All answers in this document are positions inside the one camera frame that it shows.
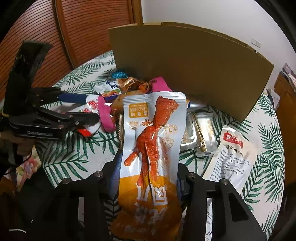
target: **blue wrapped candy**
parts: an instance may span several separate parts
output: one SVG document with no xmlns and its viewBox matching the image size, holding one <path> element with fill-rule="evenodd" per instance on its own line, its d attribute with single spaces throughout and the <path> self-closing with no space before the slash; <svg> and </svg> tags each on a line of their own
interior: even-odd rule
<svg viewBox="0 0 296 241">
<path fill-rule="evenodd" d="M 123 78 L 128 78 L 128 75 L 122 71 L 115 71 L 112 73 L 112 77 L 114 79 L 123 79 Z"/>
</svg>

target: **orange and white package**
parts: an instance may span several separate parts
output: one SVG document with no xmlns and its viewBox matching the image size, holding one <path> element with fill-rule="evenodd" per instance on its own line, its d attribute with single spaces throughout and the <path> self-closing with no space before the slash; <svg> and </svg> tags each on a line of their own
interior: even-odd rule
<svg viewBox="0 0 296 241">
<path fill-rule="evenodd" d="M 154 92 L 123 99 L 124 144 L 118 203 L 111 231 L 124 239 L 175 240 L 181 220 L 177 197 L 186 97 Z"/>
</svg>

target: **leaf pattern tablecloth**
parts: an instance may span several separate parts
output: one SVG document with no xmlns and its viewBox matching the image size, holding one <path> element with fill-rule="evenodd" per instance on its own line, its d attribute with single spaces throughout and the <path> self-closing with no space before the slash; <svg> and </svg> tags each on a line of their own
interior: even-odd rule
<svg viewBox="0 0 296 241">
<path fill-rule="evenodd" d="M 112 80 L 111 73 L 115 69 L 113 53 L 110 51 L 73 70 L 54 87 L 69 93 L 93 94 L 95 85 Z M 66 112 L 76 106 L 55 102 L 45 107 Z M 243 122 L 211 106 L 200 111 L 213 113 L 217 141 L 222 127 L 228 125 L 256 145 L 257 160 L 241 196 L 268 238 L 281 206 L 285 175 L 283 141 L 272 103 L 266 93 L 262 93 Z M 69 132 L 64 141 L 39 142 L 36 149 L 50 182 L 56 187 L 65 177 L 78 180 L 101 170 L 106 162 L 113 160 L 118 146 L 116 133 L 105 133 L 100 127 L 92 137 L 86 138 L 76 132 Z M 180 152 L 179 161 L 186 164 L 189 171 L 202 175 L 210 158 L 198 157 L 195 151 L 186 150 Z M 114 208 L 116 204 L 117 200 L 105 204 L 110 220 L 118 212 L 118 208 Z"/>
</svg>

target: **cardboard panel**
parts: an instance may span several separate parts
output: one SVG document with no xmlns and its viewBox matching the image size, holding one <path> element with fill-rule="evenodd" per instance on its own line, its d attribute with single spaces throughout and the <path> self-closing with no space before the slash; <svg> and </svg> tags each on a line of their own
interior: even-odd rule
<svg viewBox="0 0 296 241">
<path fill-rule="evenodd" d="M 225 34 L 179 23 L 109 29 L 116 67 L 143 80 L 162 76 L 191 100 L 243 121 L 263 91 L 273 64 Z"/>
</svg>

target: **white wall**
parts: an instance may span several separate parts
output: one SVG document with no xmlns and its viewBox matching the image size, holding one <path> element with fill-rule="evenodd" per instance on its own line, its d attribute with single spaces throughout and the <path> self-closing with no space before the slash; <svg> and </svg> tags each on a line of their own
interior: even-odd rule
<svg viewBox="0 0 296 241">
<path fill-rule="evenodd" d="M 280 27 L 254 0 L 141 0 L 143 21 L 173 21 L 209 28 L 239 39 L 274 64 L 273 88 L 284 63 L 296 72 L 296 53 Z M 261 48 L 251 44 L 255 39 Z"/>
</svg>

